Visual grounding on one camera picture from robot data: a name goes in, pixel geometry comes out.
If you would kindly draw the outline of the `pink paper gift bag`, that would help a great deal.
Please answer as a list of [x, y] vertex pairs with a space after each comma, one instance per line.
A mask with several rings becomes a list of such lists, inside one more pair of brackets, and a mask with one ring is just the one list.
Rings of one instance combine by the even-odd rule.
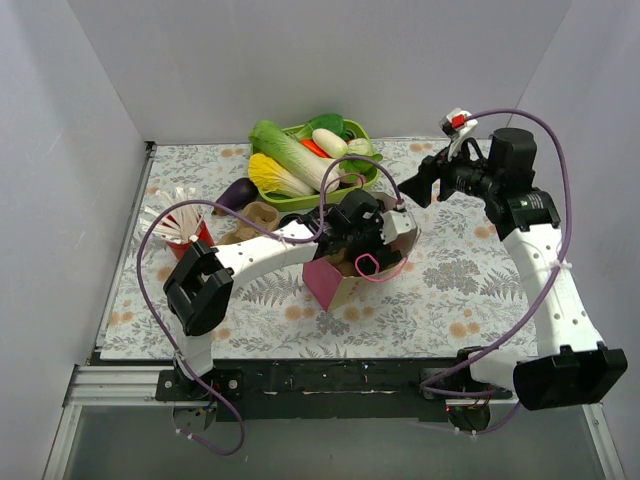
[[[390, 195], [369, 193], [360, 189], [349, 192], [339, 203], [328, 205], [325, 216], [330, 209], [339, 209], [350, 220], [368, 219], [374, 213], [382, 215], [389, 210], [408, 211], [402, 202]], [[408, 235], [388, 244], [399, 250], [403, 258], [386, 270], [359, 270], [353, 263], [344, 260], [342, 253], [320, 258], [318, 252], [312, 261], [303, 265], [303, 281], [324, 311], [334, 310], [346, 304], [355, 295], [398, 276], [420, 233], [419, 228], [416, 237]]]

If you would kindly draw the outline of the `brown cardboard cup carrier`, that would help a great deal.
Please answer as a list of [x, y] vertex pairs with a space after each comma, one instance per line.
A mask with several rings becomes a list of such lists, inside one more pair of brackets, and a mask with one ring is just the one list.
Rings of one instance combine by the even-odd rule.
[[[280, 212], [271, 205], [260, 201], [249, 203], [240, 212], [243, 218], [258, 225], [266, 231], [273, 232], [280, 223]], [[219, 240], [215, 241], [216, 245], [229, 245], [244, 242], [262, 235], [256, 227], [250, 226], [240, 220], [236, 223], [233, 231], [225, 233]]]

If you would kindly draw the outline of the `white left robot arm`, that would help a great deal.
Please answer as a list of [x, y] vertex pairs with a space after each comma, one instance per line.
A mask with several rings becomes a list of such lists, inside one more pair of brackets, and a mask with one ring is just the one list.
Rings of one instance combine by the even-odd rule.
[[223, 321], [238, 288], [283, 267], [337, 253], [372, 275], [400, 262], [418, 232], [403, 204], [356, 189], [339, 203], [316, 207], [266, 235], [229, 245], [194, 242], [163, 286], [180, 323], [178, 387], [193, 400], [211, 392], [209, 334]]

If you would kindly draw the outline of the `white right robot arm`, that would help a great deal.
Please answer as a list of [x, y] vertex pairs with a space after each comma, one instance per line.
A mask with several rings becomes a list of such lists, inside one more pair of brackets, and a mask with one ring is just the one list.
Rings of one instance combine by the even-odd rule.
[[600, 402], [628, 368], [622, 349], [610, 349], [591, 323], [566, 262], [569, 219], [551, 196], [533, 185], [537, 145], [531, 132], [500, 128], [489, 154], [472, 159], [477, 142], [425, 157], [399, 189], [421, 207], [459, 192], [481, 199], [511, 256], [529, 302], [537, 356], [519, 359], [500, 349], [468, 348], [452, 373], [454, 389], [475, 397], [487, 386], [512, 391], [528, 410]]

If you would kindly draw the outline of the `green napa cabbage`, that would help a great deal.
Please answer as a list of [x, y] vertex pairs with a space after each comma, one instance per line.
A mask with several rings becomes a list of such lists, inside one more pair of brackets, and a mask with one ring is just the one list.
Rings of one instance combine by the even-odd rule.
[[329, 163], [294, 140], [276, 123], [259, 121], [248, 138], [257, 151], [278, 162], [315, 191], [320, 190]]

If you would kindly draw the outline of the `green vegetable basket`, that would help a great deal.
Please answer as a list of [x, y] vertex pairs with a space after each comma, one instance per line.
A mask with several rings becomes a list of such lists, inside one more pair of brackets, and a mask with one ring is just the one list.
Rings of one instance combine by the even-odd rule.
[[[370, 140], [368, 134], [360, 124], [345, 118], [344, 121], [348, 136], [348, 139], [344, 140], [346, 143], [354, 138], [367, 138]], [[302, 126], [303, 125], [298, 125], [281, 129], [296, 140], [293, 134]], [[251, 155], [255, 153], [261, 152], [257, 151], [251, 144]], [[338, 159], [330, 157], [323, 158], [329, 163], [329, 167], [323, 178], [327, 180], [325, 199], [327, 203], [340, 202], [347, 193], [356, 188], [368, 189], [378, 179], [379, 170], [375, 166], [361, 160], [345, 160], [343, 157]], [[376, 162], [381, 162], [382, 155], [376, 152], [371, 159]], [[259, 189], [258, 192], [264, 202], [275, 207], [281, 212], [312, 209], [318, 206], [320, 201], [320, 194], [318, 191], [315, 191], [313, 195], [298, 198], [289, 198], [275, 193], [266, 193]]]

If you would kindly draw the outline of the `white radish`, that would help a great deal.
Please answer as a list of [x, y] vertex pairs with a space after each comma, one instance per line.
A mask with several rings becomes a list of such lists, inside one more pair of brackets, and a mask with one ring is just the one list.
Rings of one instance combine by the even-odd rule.
[[338, 159], [348, 153], [347, 143], [337, 134], [324, 128], [312, 132], [312, 140], [330, 158]]

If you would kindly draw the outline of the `orange carrot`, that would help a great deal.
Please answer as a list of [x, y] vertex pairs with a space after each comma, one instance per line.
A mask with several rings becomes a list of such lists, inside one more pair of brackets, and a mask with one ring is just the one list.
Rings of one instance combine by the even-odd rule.
[[310, 139], [302, 139], [300, 143], [314, 155], [321, 158], [329, 158], [329, 155], [324, 150], [322, 150], [314, 141]]

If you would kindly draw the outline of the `green leafy bok choy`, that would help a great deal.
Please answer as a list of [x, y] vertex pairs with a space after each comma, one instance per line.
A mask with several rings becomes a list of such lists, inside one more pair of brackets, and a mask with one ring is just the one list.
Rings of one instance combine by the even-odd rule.
[[348, 139], [344, 118], [335, 113], [322, 114], [310, 119], [293, 136], [296, 140], [310, 139], [317, 129], [326, 129], [343, 140]]

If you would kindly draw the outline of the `yellow napa cabbage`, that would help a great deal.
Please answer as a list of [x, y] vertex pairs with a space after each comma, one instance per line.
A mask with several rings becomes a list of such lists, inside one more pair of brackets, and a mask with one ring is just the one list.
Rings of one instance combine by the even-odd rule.
[[250, 156], [248, 176], [259, 190], [266, 193], [275, 193], [289, 198], [306, 197], [315, 193], [312, 187], [262, 153]]

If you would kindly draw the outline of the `floral patterned table mat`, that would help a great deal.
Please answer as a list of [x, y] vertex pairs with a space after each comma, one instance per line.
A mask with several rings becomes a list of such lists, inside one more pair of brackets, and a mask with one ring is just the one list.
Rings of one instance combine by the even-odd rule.
[[[447, 142], [417, 137], [373, 143], [399, 183]], [[152, 205], [153, 188], [191, 187], [196, 198], [216, 200], [246, 175], [249, 151], [248, 144], [157, 147], [140, 214]], [[448, 357], [498, 339], [528, 302], [482, 202], [456, 194], [426, 210], [408, 200], [407, 207], [422, 232], [397, 277], [327, 313], [304, 285], [301, 266], [265, 275], [232, 296], [225, 320], [211, 334], [214, 357]], [[101, 339], [103, 361], [167, 360], [173, 354], [140, 293], [135, 261], [143, 233], [139, 224], [134, 228]], [[169, 247], [151, 238], [142, 273], [167, 324], [176, 319], [162, 286], [175, 264]]]

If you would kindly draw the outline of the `purple eggplant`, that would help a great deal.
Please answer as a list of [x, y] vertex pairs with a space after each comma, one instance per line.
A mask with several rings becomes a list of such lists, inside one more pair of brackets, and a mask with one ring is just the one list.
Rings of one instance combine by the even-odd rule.
[[216, 203], [232, 211], [240, 211], [258, 197], [258, 188], [247, 177], [235, 180], [219, 196]]

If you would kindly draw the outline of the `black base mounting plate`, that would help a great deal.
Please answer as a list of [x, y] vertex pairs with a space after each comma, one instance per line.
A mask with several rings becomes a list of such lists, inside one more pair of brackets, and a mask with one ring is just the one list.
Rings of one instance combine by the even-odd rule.
[[413, 418], [445, 421], [445, 399], [419, 384], [444, 358], [216, 360], [202, 381], [245, 420]]

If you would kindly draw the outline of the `red holder of straws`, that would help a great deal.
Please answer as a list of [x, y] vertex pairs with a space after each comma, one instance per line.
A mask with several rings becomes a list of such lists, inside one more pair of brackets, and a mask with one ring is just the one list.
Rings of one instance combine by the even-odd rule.
[[[152, 221], [162, 211], [174, 204], [194, 200], [197, 190], [187, 187], [175, 187], [169, 190], [153, 188], [151, 193], [152, 205], [143, 207], [142, 217], [138, 220], [143, 234], [149, 231]], [[196, 204], [172, 210], [153, 229], [151, 237], [164, 241], [177, 260], [180, 260], [186, 253], [193, 238], [204, 241], [210, 247], [214, 245], [214, 240], [204, 220], [204, 212]]]

